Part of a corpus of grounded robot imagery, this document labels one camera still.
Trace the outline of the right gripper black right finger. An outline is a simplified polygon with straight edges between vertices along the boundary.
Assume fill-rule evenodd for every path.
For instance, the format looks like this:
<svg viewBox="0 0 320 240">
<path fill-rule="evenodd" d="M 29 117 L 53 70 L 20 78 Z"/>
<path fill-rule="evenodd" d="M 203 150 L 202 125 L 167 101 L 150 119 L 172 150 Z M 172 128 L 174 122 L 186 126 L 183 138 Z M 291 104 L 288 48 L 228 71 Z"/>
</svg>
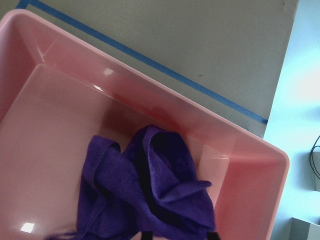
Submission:
<svg viewBox="0 0 320 240">
<path fill-rule="evenodd" d="M 219 240 L 219 234 L 217 232 L 207 232 L 207 240 Z"/>
</svg>

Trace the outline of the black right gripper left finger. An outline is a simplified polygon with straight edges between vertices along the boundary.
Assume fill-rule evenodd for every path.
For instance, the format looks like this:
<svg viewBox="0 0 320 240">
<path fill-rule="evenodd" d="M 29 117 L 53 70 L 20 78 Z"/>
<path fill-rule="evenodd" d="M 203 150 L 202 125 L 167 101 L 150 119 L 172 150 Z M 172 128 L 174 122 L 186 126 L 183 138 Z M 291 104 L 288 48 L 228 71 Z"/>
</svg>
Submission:
<svg viewBox="0 0 320 240">
<path fill-rule="evenodd" d="M 153 240 L 153 232 L 152 231 L 143 231 L 141 233 L 141 240 Z"/>
</svg>

